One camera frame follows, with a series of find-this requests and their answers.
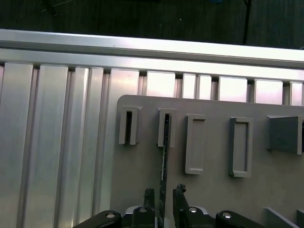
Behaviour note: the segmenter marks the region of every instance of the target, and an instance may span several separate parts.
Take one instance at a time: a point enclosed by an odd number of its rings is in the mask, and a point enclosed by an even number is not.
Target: rectangular slot
[[[250,177],[253,144],[253,120],[249,118],[231,118],[229,175],[232,177]]]
[[[159,147],[163,147],[165,118],[166,115],[168,114],[170,115],[169,147],[173,148],[175,145],[176,109],[167,109],[167,108],[160,109],[160,121],[159,121],[157,145]]]
[[[119,144],[136,145],[138,107],[122,107],[119,127]]]
[[[132,112],[127,112],[125,125],[125,142],[130,143],[131,137]]]
[[[204,115],[188,115],[187,147],[186,147],[186,174],[203,173],[203,152],[205,139]]]

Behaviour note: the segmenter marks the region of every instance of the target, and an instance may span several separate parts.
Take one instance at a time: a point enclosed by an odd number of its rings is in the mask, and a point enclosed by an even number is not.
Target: rectangular frame holder
[[[119,144],[126,144],[128,134],[130,134],[130,145],[136,145],[138,143],[138,121],[140,109],[141,107],[131,106],[123,106],[121,108],[119,125]],[[131,113],[131,119],[128,119],[128,113]]]
[[[242,142],[243,135],[237,135],[237,125],[246,124],[247,130],[244,142]],[[239,150],[237,143],[245,143],[245,150]],[[229,147],[229,175],[232,177],[251,177],[251,167],[252,167],[252,146],[253,146],[253,119],[244,117],[231,117],[230,119],[230,147]],[[236,169],[236,159],[237,156],[245,157],[244,160],[244,170]]]
[[[200,139],[194,133],[193,122],[206,120],[206,116],[198,114],[189,114],[187,116],[187,146],[186,146],[186,160],[185,160],[185,173],[186,174],[202,174],[203,173],[203,152],[204,152],[204,127],[200,134]]]

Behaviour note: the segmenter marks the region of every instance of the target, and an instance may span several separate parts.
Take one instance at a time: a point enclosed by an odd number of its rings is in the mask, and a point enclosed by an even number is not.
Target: gray plastic holder
[[[136,145],[119,144],[124,107],[141,107]],[[232,210],[265,224],[264,208],[272,208],[296,223],[296,210],[304,205],[304,158],[269,150],[274,126],[269,117],[302,116],[301,106],[122,96],[117,104],[111,209],[123,213],[140,205],[146,188],[155,189],[158,201],[165,113],[174,117],[165,214],[172,227],[172,190],[180,183],[186,184],[188,203],[212,216]],[[279,126],[283,132],[291,129],[290,124]],[[299,134],[295,136],[298,145]]]
[[[186,146],[186,174],[203,173],[203,148],[205,143],[204,115],[188,115],[187,146]]]
[[[120,111],[119,144],[125,144],[130,137],[130,145],[136,145],[140,107],[124,106]]]
[[[229,175],[250,177],[252,166],[253,119],[230,119]]]

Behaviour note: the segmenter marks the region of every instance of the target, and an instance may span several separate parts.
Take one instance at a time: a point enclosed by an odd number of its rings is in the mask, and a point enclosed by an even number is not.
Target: gray block
[[[162,150],[157,144],[161,135],[160,109],[174,109],[176,116],[174,147],[168,153],[166,196],[166,217],[172,227],[172,189],[179,183],[186,184],[188,203],[205,208],[211,216],[231,210],[262,224],[263,207],[267,205],[293,221],[295,211],[303,207],[304,183],[299,180],[304,173],[304,160],[301,156],[267,149],[268,116],[301,116],[304,107],[126,95],[117,104],[118,123],[124,106],[142,107],[138,120],[139,143],[120,145],[119,126],[116,128],[112,209],[123,213],[130,206],[141,205],[146,188],[154,188],[158,200],[162,167]],[[188,131],[189,115],[203,115],[205,120],[194,121],[192,130],[190,127]],[[242,138],[231,150],[232,117],[252,120],[251,172],[245,165],[248,150],[242,149],[248,144],[242,135],[248,125],[235,125],[237,135],[241,134]],[[192,149],[187,150],[187,145],[193,145]],[[247,171],[250,178],[228,175],[231,151],[236,155],[233,170]],[[199,175],[185,174],[196,169]]]
[[[303,116],[269,116],[269,149],[301,155]]]

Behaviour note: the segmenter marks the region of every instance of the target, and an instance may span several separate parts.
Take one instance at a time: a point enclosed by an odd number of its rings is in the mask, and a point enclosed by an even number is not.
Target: slot opening
[[[125,124],[125,142],[130,143],[131,138],[131,125],[132,125],[132,112],[127,111],[126,124]]]

